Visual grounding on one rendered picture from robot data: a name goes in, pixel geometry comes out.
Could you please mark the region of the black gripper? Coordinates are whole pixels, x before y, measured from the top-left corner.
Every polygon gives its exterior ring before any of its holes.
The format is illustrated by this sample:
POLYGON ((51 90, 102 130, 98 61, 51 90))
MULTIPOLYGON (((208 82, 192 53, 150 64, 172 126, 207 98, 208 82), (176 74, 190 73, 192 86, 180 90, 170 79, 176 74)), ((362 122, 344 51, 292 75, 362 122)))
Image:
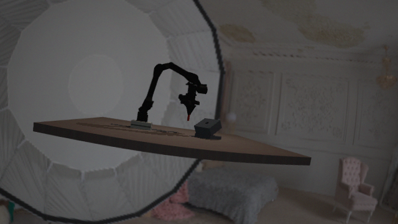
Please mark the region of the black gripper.
POLYGON ((200 102, 195 100, 196 93, 188 92, 186 95, 187 99, 181 100, 180 103, 185 104, 185 106, 187 107, 187 114, 190 115, 196 105, 200 105, 200 102))

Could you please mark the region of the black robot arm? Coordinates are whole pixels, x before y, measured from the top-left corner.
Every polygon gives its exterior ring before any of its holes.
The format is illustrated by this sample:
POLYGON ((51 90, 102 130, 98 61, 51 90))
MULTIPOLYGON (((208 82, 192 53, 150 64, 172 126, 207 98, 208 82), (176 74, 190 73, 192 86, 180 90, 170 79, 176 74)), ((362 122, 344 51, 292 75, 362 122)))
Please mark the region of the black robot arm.
POLYGON ((151 107, 154 103, 154 101, 152 101, 152 97, 153 97, 153 94, 154 94, 154 91, 155 91, 155 88, 157 85, 157 81, 158 81, 161 73, 163 72, 163 70, 167 70, 167 69, 171 69, 171 70, 181 74, 181 76, 185 77, 185 79, 187 81, 189 81, 186 83, 186 85, 188 85, 188 92, 196 93, 196 91, 197 91, 198 93, 202 93, 202 94, 207 93, 207 91, 208 91, 207 84, 201 84, 201 82, 198 79, 198 75, 188 72, 172 62, 165 63, 165 64, 157 64, 154 68, 154 77, 150 84, 149 92, 148 92, 147 97, 144 100, 142 106, 139 107, 136 121, 147 122, 147 119, 148 119, 147 111, 151 109, 151 107))

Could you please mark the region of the dark grey square panel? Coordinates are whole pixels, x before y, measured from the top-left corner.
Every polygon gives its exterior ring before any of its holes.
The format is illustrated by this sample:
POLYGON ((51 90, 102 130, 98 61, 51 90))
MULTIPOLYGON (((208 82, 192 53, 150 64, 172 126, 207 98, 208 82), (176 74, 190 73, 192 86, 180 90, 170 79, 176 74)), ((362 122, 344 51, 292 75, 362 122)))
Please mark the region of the dark grey square panel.
POLYGON ((194 125, 194 128, 196 137, 216 140, 222 138, 214 135, 222 128, 220 120, 205 118, 194 125))

